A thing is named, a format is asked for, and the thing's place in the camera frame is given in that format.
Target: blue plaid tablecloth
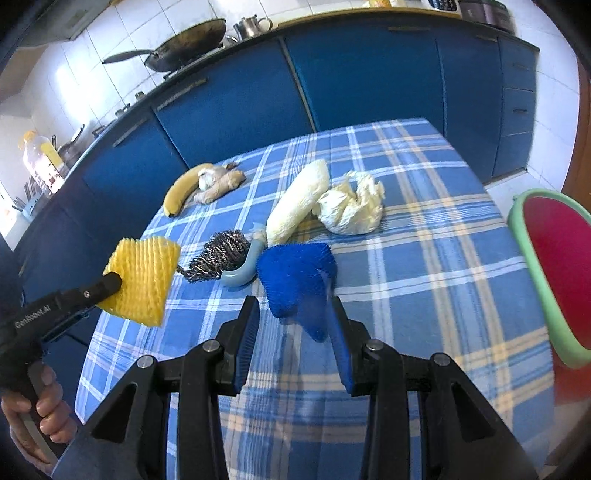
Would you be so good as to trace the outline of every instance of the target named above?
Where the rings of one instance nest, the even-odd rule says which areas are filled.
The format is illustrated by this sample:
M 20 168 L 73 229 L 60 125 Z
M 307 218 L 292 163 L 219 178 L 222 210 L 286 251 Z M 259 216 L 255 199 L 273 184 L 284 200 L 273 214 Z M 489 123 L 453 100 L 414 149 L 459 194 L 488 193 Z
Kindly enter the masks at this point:
M 427 121 L 341 128 L 239 155 L 234 160 L 245 184 L 211 205 L 187 206 L 179 218 L 161 209 L 145 236 L 177 241 L 180 264 L 187 265 L 215 232 L 264 224 L 298 172 L 320 158 L 333 184 L 349 170 L 382 181 L 384 217 L 378 230 L 359 236 L 332 234 L 309 217 L 291 241 L 328 243 L 339 269 L 335 294 L 349 317 L 401 353 L 451 355 L 540 467 L 553 421 L 553 372 L 537 293 L 499 210 Z M 356 480 L 368 400 L 345 393 L 329 341 L 315 343 L 300 326 L 283 326 L 272 316 L 258 280 L 225 288 L 176 275 L 161 328 L 103 313 L 76 412 L 87 420 L 141 355 L 173 358 L 215 337 L 246 295 L 258 298 L 261 322 L 242 394 L 220 398 L 230 477 Z M 169 478 L 175 477 L 176 398 L 172 406 Z M 410 409 L 418 479 L 420 425 L 412 396 Z

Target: screw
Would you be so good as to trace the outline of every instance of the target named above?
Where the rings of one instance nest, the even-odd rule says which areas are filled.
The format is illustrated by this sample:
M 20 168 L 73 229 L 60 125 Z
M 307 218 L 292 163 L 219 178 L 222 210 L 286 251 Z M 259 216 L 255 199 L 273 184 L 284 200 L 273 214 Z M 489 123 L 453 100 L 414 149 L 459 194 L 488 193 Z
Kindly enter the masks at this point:
M 220 342 L 217 340 L 208 340 L 203 344 L 203 350 L 208 353 L 215 352 L 221 347 Z
M 436 353 L 433 355 L 433 361 L 440 367 L 446 367 L 452 360 L 445 353 Z
M 154 359 L 151 356 L 144 355 L 144 356 L 139 357 L 138 367 L 148 368 L 148 367 L 151 367 L 153 363 L 154 363 Z
M 368 350 L 371 350 L 372 352 L 377 352 L 384 348 L 384 343 L 381 340 L 372 338 L 365 342 L 365 346 L 368 348 Z

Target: white cloth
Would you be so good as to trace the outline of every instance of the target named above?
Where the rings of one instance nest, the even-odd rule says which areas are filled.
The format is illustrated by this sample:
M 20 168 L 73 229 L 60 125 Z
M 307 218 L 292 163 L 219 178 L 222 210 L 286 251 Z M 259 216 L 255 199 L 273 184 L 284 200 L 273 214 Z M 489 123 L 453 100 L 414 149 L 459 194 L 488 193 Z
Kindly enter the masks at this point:
M 357 181 L 353 192 L 349 179 Z M 366 172 L 350 171 L 345 180 L 318 199 L 312 213 L 324 226 L 340 235 L 359 235 L 375 230 L 384 206 L 384 185 Z

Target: finger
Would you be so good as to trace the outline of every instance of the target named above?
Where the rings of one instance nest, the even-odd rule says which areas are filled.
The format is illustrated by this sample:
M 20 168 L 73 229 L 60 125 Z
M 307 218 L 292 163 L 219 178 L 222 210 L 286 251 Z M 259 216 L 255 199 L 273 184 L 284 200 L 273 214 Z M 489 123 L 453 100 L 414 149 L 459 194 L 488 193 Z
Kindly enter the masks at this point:
M 45 435 L 53 435 L 61 430 L 70 418 L 72 410 L 66 402 L 60 404 L 39 424 L 39 429 Z
M 41 372 L 41 381 L 46 387 L 49 387 L 49 385 L 56 381 L 56 373 L 49 365 L 43 366 L 43 371 Z
M 16 413 L 27 413 L 31 410 L 31 402 L 25 397 L 16 392 L 7 392 L 2 397 L 2 411 L 7 414 L 7 411 Z
M 41 393 L 37 402 L 37 412 L 42 418 L 47 417 L 60 404 L 64 391 L 59 383 L 52 383 Z
M 70 443 L 74 439 L 77 430 L 76 422 L 73 419 L 68 419 L 61 430 L 51 435 L 50 439 L 53 443 Z

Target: blue drawer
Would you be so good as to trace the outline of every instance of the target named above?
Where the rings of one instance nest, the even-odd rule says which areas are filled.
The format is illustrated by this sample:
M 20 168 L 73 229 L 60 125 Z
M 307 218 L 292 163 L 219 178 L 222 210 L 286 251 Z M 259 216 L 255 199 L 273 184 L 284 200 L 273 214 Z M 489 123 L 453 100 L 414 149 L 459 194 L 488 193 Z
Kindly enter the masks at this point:
M 493 177 L 525 168 L 530 157 L 532 132 L 501 137 Z
M 499 37 L 499 47 L 505 87 L 535 91 L 536 51 L 503 37 Z
M 531 132 L 534 129 L 535 93 L 527 90 L 503 89 L 501 135 Z

